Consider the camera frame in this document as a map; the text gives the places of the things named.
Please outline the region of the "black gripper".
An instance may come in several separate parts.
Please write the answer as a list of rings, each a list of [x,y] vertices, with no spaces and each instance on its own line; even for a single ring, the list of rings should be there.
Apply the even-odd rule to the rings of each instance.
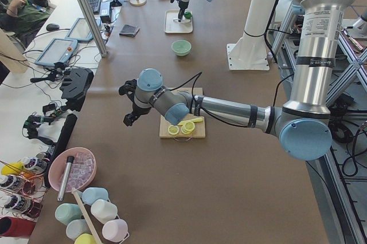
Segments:
[[[135,92],[137,88],[137,80],[127,80],[124,85],[119,88],[119,95],[126,95],[132,102],[132,112],[125,115],[123,122],[126,126],[132,126],[132,124],[139,119],[141,115],[146,115],[152,109],[150,104],[146,104],[140,107],[135,102]]]
[[[178,6],[179,6],[178,21],[181,22],[184,17],[185,10],[188,8],[188,2],[179,1]]]

